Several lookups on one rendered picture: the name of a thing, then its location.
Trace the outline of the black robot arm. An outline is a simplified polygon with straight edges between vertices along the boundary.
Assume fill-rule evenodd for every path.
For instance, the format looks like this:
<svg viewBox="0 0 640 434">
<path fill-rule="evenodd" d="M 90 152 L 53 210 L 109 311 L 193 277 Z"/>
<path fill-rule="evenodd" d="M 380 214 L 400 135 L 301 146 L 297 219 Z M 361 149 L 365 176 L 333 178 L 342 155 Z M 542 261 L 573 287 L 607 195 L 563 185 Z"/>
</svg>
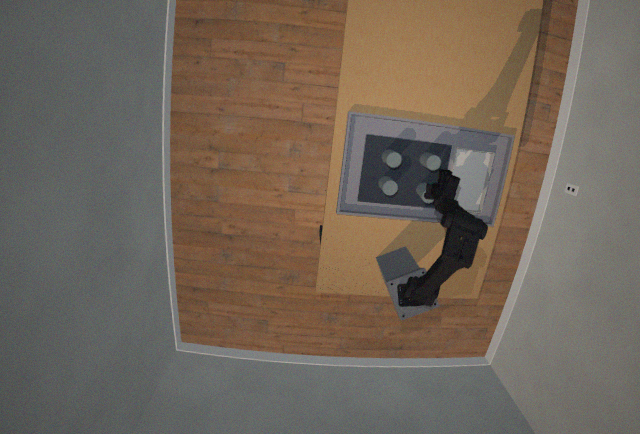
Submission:
<svg viewBox="0 0 640 434">
<path fill-rule="evenodd" d="M 488 231 L 488 225 L 482 219 L 455 206 L 459 205 L 454 198 L 459 184 L 457 182 L 460 182 L 460 178 L 452 175 L 452 172 L 446 169 L 439 169 L 437 174 L 438 184 L 432 184 L 431 187 L 431 193 L 435 196 L 433 205 L 436 206 L 435 210 L 441 214 L 442 210 L 444 212 L 447 209 L 440 222 L 443 227 L 447 228 L 442 253 L 423 276 L 410 276 L 407 284 L 397 286 L 400 307 L 421 306 L 422 304 L 431 307 L 439 295 L 440 286 L 457 270 L 464 267 L 469 269 L 472 266 L 479 239 L 483 240 Z M 437 290 L 435 291 L 435 289 Z M 435 291 L 434 294 L 433 291 Z"/>
</svg>

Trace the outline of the clear glass jar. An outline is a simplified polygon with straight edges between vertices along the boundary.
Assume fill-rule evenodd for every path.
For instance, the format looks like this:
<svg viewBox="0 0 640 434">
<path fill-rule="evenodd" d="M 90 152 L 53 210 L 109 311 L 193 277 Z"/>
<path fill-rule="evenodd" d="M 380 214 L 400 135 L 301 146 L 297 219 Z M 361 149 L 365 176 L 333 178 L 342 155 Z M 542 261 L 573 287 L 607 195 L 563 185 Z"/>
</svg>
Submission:
<svg viewBox="0 0 640 434">
<path fill-rule="evenodd" d="M 430 170 L 437 170 L 441 165 L 441 160 L 438 156 L 430 154 L 428 152 L 423 153 L 420 157 L 421 165 L 425 165 L 424 167 Z"/>
<path fill-rule="evenodd" d="M 395 168 L 395 167 L 398 167 L 401 164 L 402 158 L 401 158 L 401 155 L 399 153 L 388 149 L 388 150 L 383 152 L 382 160 L 388 166 L 390 166 L 392 168 Z"/>
<path fill-rule="evenodd" d="M 380 187 L 386 195 L 393 195 L 397 192 L 398 186 L 390 177 L 384 176 L 379 180 Z"/>
<path fill-rule="evenodd" d="M 426 185 L 427 185 L 427 183 L 419 184 L 417 186 L 416 192 L 420 197 L 422 196 L 421 198 L 425 203 L 431 203 L 431 202 L 433 202 L 433 200 L 429 200 L 429 199 L 425 199 L 424 198 L 424 193 L 426 192 Z"/>
</svg>

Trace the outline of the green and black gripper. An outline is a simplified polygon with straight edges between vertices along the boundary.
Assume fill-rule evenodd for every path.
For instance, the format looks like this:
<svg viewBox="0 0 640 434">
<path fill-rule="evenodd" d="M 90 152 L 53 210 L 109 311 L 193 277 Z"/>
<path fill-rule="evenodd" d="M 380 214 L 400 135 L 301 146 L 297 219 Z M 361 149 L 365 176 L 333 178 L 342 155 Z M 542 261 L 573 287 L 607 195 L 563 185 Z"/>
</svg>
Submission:
<svg viewBox="0 0 640 434">
<path fill-rule="evenodd" d="M 426 189 L 426 194 L 424 193 L 425 194 L 425 196 L 424 196 L 425 199 L 434 200 L 434 198 L 435 198 L 435 196 L 431 193 L 432 184 L 438 184 L 438 183 L 432 182 L 432 183 L 426 185 L 426 188 L 427 188 Z"/>
</svg>

